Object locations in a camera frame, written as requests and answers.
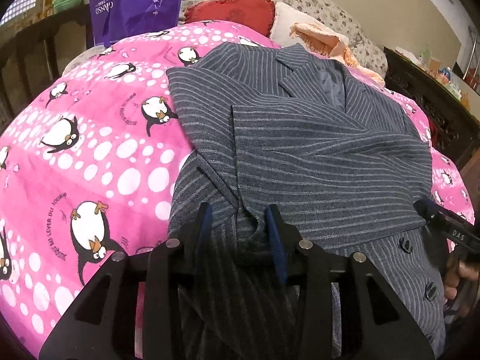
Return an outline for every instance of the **metal screw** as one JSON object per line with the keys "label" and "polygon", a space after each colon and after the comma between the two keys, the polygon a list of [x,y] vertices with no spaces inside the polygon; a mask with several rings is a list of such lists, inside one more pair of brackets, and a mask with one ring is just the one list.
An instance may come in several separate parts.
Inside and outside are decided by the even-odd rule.
{"label": "metal screw", "polygon": [[357,251],[353,254],[353,258],[355,261],[358,261],[359,263],[364,263],[367,261],[367,256],[365,256],[361,251]]}
{"label": "metal screw", "polygon": [[122,261],[125,258],[125,253],[122,251],[116,251],[115,253],[112,254],[112,260],[118,263],[119,261]]}
{"label": "metal screw", "polygon": [[302,239],[299,243],[298,243],[298,246],[300,246],[302,249],[310,249],[313,244],[311,241],[309,241],[308,239]]}
{"label": "metal screw", "polygon": [[166,240],[165,244],[168,248],[176,248],[180,245],[180,241],[176,238],[170,238]]}

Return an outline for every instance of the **white pillow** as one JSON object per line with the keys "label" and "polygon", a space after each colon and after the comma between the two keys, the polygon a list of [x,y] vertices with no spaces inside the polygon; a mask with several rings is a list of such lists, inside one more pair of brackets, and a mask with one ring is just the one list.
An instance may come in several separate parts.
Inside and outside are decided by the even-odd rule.
{"label": "white pillow", "polygon": [[299,37],[290,36],[291,26],[295,23],[315,24],[320,28],[323,28],[325,31],[331,32],[332,35],[339,37],[343,43],[349,44],[349,38],[345,35],[333,31],[314,17],[311,17],[304,12],[300,12],[282,2],[275,4],[275,19],[272,31],[270,31],[270,40],[283,47],[291,46],[296,43],[300,43],[305,47],[305,43]]}

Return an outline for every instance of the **floral sofa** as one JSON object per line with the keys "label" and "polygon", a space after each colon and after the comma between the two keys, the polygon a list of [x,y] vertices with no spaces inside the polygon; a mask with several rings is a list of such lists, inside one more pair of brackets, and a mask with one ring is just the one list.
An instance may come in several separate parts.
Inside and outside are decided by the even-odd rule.
{"label": "floral sofa", "polygon": [[[179,22],[185,20],[185,10],[205,0],[182,0]],[[349,47],[356,59],[364,67],[376,71],[385,77],[387,71],[387,59],[385,54],[370,39],[368,39],[360,24],[340,7],[330,0],[272,0],[291,5],[299,11],[315,17],[334,31],[339,32],[350,39]]]}

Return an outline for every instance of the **pink bedsheet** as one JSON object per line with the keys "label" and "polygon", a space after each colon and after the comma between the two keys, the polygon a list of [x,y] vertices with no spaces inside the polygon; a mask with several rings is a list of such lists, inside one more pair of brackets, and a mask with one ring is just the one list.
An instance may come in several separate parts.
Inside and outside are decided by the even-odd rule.
{"label": "pink bedsheet", "polygon": [[[133,255],[166,239],[175,180],[192,147],[165,70],[192,65],[222,42],[278,47],[219,21],[126,38],[57,80],[0,138],[0,310],[35,356],[112,252]],[[378,90],[430,141],[412,100]],[[473,222],[457,169],[430,151],[435,198]]]}

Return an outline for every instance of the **penguin foot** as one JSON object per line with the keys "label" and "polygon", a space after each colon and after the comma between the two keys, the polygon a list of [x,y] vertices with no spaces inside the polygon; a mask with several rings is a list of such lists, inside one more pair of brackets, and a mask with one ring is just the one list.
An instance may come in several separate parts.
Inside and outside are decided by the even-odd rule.
{"label": "penguin foot", "polygon": [[77,210],[73,210],[70,214],[70,218],[76,221],[77,218],[81,218],[81,216],[77,213]]}
{"label": "penguin foot", "polygon": [[108,208],[108,205],[103,204],[102,202],[97,202],[97,206],[95,207],[95,214],[98,214],[99,212],[105,212]]}

